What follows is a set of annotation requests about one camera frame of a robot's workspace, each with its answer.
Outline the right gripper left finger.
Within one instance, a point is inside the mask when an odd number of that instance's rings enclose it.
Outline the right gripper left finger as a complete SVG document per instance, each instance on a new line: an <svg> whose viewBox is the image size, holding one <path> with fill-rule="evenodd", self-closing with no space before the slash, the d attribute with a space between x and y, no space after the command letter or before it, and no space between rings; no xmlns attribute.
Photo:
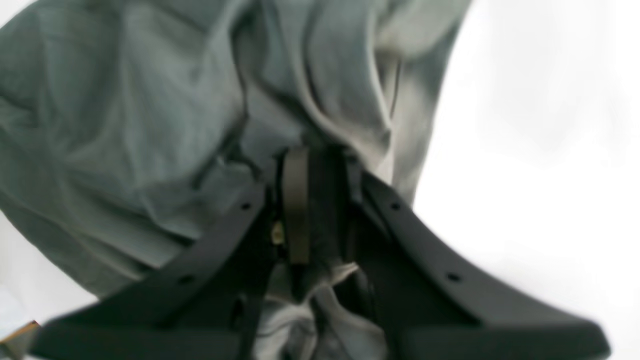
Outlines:
<svg viewBox="0 0 640 360"><path fill-rule="evenodd" d="M309 150L288 150L203 239L146 279L48 322L30 355L251 360L274 269L309 262L308 170Z"/></svg>

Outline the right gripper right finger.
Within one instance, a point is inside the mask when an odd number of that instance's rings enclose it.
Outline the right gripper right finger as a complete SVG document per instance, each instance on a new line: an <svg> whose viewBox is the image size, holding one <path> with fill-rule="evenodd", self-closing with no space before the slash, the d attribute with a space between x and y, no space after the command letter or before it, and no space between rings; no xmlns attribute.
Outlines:
<svg viewBox="0 0 640 360"><path fill-rule="evenodd" d="M471 264L342 150L355 231L346 255L369 282L391 360L605 360L595 322Z"/></svg>

